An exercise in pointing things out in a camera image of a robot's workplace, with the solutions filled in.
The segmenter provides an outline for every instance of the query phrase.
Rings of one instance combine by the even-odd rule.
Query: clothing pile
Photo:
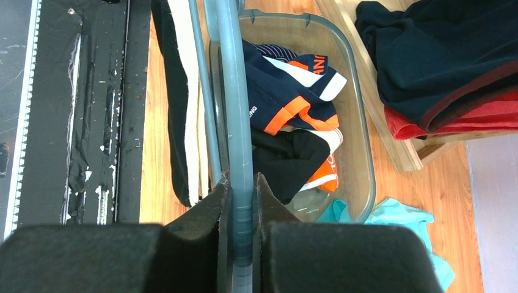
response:
[[[361,2],[356,28],[395,139],[518,130],[518,0]]]
[[[334,152],[343,142],[332,100],[346,79],[327,56],[297,55],[243,40],[254,173],[288,204],[299,192],[338,187]]]

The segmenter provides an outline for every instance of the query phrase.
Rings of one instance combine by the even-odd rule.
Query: gray wall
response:
[[[518,135],[467,143],[484,290],[518,288]]]

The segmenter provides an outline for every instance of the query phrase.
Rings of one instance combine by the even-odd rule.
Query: black fabric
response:
[[[166,68],[173,190],[181,204],[191,206],[184,143],[188,102],[187,75],[181,64],[176,28],[169,4],[165,0],[152,0],[151,12]]]
[[[254,173],[260,172],[283,204],[288,204],[329,156],[329,144],[306,130],[271,136],[252,128]]]
[[[518,0],[421,0],[405,12],[361,2],[356,28],[382,102],[438,130],[518,84]]]

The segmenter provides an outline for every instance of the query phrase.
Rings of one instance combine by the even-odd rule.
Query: clear plastic basket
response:
[[[242,38],[251,43],[273,43],[298,54],[329,56],[329,65],[348,81],[333,100],[340,120],[344,142],[335,152],[339,187],[331,194],[318,189],[299,192],[286,207],[304,222],[314,222],[334,199],[348,205],[354,222],[364,222],[374,205],[376,185],[365,110],[351,45],[331,22],[320,16],[286,15],[245,10],[240,14]],[[216,127],[220,145],[221,167],[228,166],[226,121],[222,91],[221,52],[210,44],[210,75],[215,102]]]

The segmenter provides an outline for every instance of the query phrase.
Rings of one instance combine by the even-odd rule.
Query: dark red trim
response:
[[[428,133],[437,131],[440,128],[457,120],[458,118],[460,118],[467,112],[473,110],[474,108],[505,93],[517,90],[518,85],[513,84],[509,87],[498,89],[485,95],[478,96],[473,101],[470,101],[469,103],[463,104],[462,106],[458,107],[457,109],[452,111],[452,113],[445,115],[441,119],[436,119],[437,116],[448,106],[450,106],[455,101],[461,99],[462,97],[468,95],[469,93],[481,90],[494,82],[500,81],[504,78],[511,77],[512,75],[517,73],[518,60],[515,60],[510,63],[504,64],[500,67],[497,67],[487,73],[482,74],[481,76],[469,82],[468,84],[451,92],[449,95],[445,96],[442,100],[440,100],[436,105],[428,109],[425,112],[425,114],[421,117],[421,120],[419,121],[419,127],[421,129],[424,129]]]

